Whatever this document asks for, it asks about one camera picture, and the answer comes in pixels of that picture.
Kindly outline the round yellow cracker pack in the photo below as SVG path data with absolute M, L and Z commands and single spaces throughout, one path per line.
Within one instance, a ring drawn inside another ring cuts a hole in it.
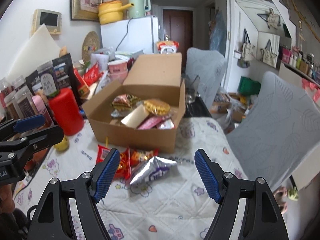
M 144 100 L 145 109 L 153 115 L 167 115 L 170 112 L 170 105 L 158 99 Z

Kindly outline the green electric kettle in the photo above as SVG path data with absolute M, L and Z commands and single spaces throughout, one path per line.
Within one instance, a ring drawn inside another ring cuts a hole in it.
M 128 9 L 129 19 L 146 17 L 151 11 L 151 0 L 128 0 L 128 2 L 132 5 Z

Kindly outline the silver purple snack bag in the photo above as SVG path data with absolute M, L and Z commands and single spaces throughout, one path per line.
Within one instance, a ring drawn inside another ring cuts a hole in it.
M 154 156 L 133 169 L 129 184 L 135 185 L 157 180 L 176 165 L 177 161 L 175 160 Z

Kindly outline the red cylindrical canister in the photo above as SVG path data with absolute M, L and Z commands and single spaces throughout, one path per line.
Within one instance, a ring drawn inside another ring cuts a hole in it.
M 84 120 L 70 88 L 61 89 L 56 97 L 49 99 L 49 107 L 66 136 L 75 135 L 82 130 Z

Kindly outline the yellow pot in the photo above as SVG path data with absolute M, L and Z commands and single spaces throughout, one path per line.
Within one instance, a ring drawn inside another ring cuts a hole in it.
M 98 7 L 98 17 L 101 25 L 122 21 L 124 11 L 133 7 L 133 3 L 123 5 L 121 1 L 101 3 Z

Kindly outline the woven round mat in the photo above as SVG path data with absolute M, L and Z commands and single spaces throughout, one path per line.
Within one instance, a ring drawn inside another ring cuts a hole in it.
M 99 36 L 95 31 L 90 31 L 82 44 L 81 56 L 84 63 L 88 63 L 91 54 L 100 48 Z

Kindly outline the pink snack packet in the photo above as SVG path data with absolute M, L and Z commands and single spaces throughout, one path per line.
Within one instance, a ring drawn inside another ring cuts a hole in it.
M 138 130 L 152 129 L 162 121 L 163 121 L 162 116 L 152 116 L 150 118 L 147 118 L 137 129 Z

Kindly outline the green bag on floor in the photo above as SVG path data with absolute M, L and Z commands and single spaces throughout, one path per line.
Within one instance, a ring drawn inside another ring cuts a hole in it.
M 239 82 L 238 93 L 243 96 L 258 95 L 260 92 L 260 88 L 260 82 L 242 76 Z

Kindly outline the brown green snack packet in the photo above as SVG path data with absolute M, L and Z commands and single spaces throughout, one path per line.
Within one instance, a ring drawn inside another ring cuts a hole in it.
M 140 98 L 132 94 L 121 94 L 114 98 L 114 100 L 111 103 L 111 106 L 114 109 L 122 111 L 122 110 L 132 109 L 136 105 L 136 103 L 139 101 L 140 101 Z

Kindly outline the red yellow snack bag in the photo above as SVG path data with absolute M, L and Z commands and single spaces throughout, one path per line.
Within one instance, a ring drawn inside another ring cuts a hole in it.
M 157 156 L 159 153 L 158 149 L 151 151 L 133 150 L 127 148 L 124 152 L 120 152 L 120 163 L 117 168 L 114 179 L 125 179 L 131 178 L 132 168 L 136 167 L 140 163 Z

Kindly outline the wall intercom panel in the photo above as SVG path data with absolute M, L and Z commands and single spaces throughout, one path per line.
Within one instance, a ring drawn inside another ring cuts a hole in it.
M 42 25 L 45 25 L 51 35 L 60 35 L 62 14 L 57 11 L 36 9 L 33 14 L 31 34 L 33 35 Z

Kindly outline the red white snack stick packet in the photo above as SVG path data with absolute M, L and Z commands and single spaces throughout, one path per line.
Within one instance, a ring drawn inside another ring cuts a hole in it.
M 175 125 L 171 119 L 167 119 L 157 125 L 157 129 L 175 129 Z

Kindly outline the gold rectangular snack box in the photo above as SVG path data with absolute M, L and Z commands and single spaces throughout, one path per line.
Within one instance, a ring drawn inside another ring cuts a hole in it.
M 121 123 L 129 128 L 136 129 L 149 116 L 149 112 L 144 105 L 139 105 L 129 115 L 121 120 Z

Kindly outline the near grey chair cover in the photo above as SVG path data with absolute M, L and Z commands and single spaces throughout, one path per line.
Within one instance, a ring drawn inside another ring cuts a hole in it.
M 263 177 L 275 190 L 319 145 L 319 110 L 304 89 L 266 72 L 253 107 L 226 138 L 248 179 Z

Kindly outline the pink paper cup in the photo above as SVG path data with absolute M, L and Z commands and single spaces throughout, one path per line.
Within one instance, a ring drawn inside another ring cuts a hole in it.
M 108 63 L 108 71 L 111 80 L 123 82 L 128 74 L 127 62 L 125 60 L 115 60 Z

